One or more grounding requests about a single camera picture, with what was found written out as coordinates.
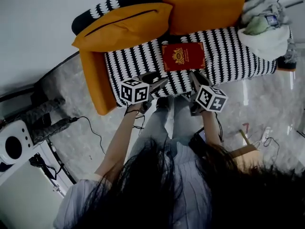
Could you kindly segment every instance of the marble floor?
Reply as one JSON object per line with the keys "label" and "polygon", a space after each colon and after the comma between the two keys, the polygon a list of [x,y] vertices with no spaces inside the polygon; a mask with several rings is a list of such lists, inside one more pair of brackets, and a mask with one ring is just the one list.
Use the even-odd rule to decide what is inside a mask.
{"label": "marble floor", "polygon": [[[305,51],[299,51],[297,70],[294,73],[277,71],[265,75],[218,87],[229,96],[224,110],[219,114],[224,133],[224,145],[233,150],[243,146],[239,129],[264,155],[267,164],[275,162],[281,168],[295,168],[300,171],[305,166],[305,138],[296,129],[300,124],[305,103]],[[41,81],[41,86],[49,99],[62,96],[66,100],[63,108],[51,114],[53,122],[69,116],[86,116],[92,128],[102,136],[102,146],[107,149],[120,121],[124,109],[115,109],[106,116],[96,113],[91,101],[79,55],[76,55]],[[153,106],[146,113],[146,120],[155,110]],[[172,132],[173,113],[170,112],[166,128]],[[269,127],[270,145],[261,142],[264,130]],[[130,141],[133,145],[139,130],[134,129]],[[100,138],[95,136],[86,119],[50,137],[59,156],[76,180],[94,172],[104,154]]]}

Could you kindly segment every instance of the red book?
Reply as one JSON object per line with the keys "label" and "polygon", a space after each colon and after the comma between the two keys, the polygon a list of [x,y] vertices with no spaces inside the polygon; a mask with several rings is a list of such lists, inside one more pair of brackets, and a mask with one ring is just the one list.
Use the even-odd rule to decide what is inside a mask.
{"label": "red book", "polygon": [[202,42],[163,45],[162,55],[166,72],[205,68]]}

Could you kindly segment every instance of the black cable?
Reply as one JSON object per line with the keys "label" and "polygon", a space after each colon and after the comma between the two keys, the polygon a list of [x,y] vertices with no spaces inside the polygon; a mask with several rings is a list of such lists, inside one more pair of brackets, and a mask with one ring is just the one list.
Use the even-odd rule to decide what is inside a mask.
{"label": "black cable", "polygon": [[87,120],[88,120],[88,122],[89,122],[89,126],[90,126],[90,129],[91,129],[92,133],[100,137],[100,139],[101,139],[101,140],[100,140],[100,146],[101,146],[101,149],[102,149],[103,153],[104,153],[104,154],[106,154],[106,153],[105,153],[105,151],[104,151],[104,149],[103,149],[103,147],[102,147],[102,136],[101,136],[101,135],[99,135],[99,134],[97,134],[97,133],[95,133],[95,132],[92,130],[90,120],[89,120],[87,117],[85,117],[85,116],[81,116],[81,117],[79,117],[79,118],[78,118],[78,120],[79,120],[80,118],[85,118],[85,119],[87,119]]}
{"label": "black cable", "polygon": [[219,121],[219,119],[218,119],[218,114],[215,113],[215,115],[216,115],[216,120],[217,120],[217,122],[218,122],[219,129],[220,129],[220,135],[219,135],[219,137],[220,137],[221,142],[223,142],[223,127],[222,127],[222,125],[220,124],[220,121]]}
{"label": "black cable", "polygon": [[61,170],[62,170],[64,164],[61,164],[61,167],[60,167],[60,169],[59,169],[57,172],[56,172],[56,170],[55,170],[54,167],[50,167],[50,166],[48,166],[48,165],[46,165],[46,164],[45,164],[45,166],[46,166],[47,168],[50,168],[50,169],[54,170],[54,172],[55,172],[54,180],[57,180],[57,175],[58,175],[58,173],[61,172]]}
{"label": "black cable", "polygon": [[[101,135],[95,133],[95,132],[92,130],[91,122],[90,122],[90,120],[89,120],[87,117],[81,116],[81,117],[74,117],[74,118],[71,118],[71,119],[70,119],[70,123],[73,123],[73,122],[79,120],[80,118],[85,118],[85,119],[88,120],[89,126],[90,126],[90,129],[91,129],[92,133],[100,137],[100,139],[101,139],[101,140],[100,140],[101,149],[102,149],[103,153],[106,154],[105,151],[104,151],[104,149],[103,149],[103,147],[102,147],[102,137],[101,137]],[[43,136],[41,136],[41,135],[39,135],[39,136],[41,136],[42,139],[45,140],[45,139],[47,139],[49,136],[53,135],[55,132],[57,132],[58,130],[60,130],[63,126],[59,127],[58,129],[56,129],[55,131],[53,131],[52,133],[48,134],[48,135],[45,136],[45,137],[43,137]]]}
{"label": "black cable", "polygon": [[263,145],[264,145],[264,147],[268,147],[268,146],[270,145],[270,143],[271,143],[272,140],[278,145],[278,149],[277,149],[276,157],[275,157],[275,161],[276,161],[276,160],[277,160],[278,153],[279,153],[279,151],[280,151],[280,145],[279,145],[279,143],[278,143],[277,141],[275,141],[275,139],[274,139],[273,137],[268,137],[268,138],[265,140],[265,142],[264,142]]}
{"label": "black cable", "polygon": [[130,105],[129,106],[128,106],[128,104],[126,104],[126,105],[127,105],[127,108],[126,108],[126,112],[125,112],[124,116],[126,114],[128,114],[128,113],[131,113],[131,112],[137,112],[135,119],[137,120],[137,119],[143,118],[142,126],[137,126],[137,125],[133,126],[133,128],[139,129],[139,135],[140,135],[142,130],[144,129],[143,125],[144,125],[144,122],[145,122],[145,115],[142,114],[142,115],[137,116],[140,113],[140,111],[139,110],[135,110],[135,109],[131,110],[131,111],[128,111],[128,108],[130,107]]}

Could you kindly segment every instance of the jeans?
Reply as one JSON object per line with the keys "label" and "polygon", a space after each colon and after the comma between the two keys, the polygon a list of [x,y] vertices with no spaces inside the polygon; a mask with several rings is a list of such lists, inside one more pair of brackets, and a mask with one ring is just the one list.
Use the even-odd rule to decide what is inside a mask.
{"label": "jeans", "polygon": [[129,157],[137,155],[145,146],[145,142],[150,138],[159,144],[176,147],[177,141],[188,146],[193,135],[203,127],[201,116],[191,116],[189,102],[182,96],[174,98],[174,124],[173,138],[168,137],[165,129],[169,110],[158,108],[149,118],[144,130],[132,147]]}

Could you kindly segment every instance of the green cloth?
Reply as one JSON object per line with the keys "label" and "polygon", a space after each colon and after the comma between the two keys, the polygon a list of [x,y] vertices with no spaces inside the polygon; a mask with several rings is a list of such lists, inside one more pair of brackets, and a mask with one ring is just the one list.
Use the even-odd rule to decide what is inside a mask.
{"label": "green cloth", "polygon": [[255,36],[273,29],[274,27],[269,25],[265,16],[255,16],[247,25],[244,34]]}

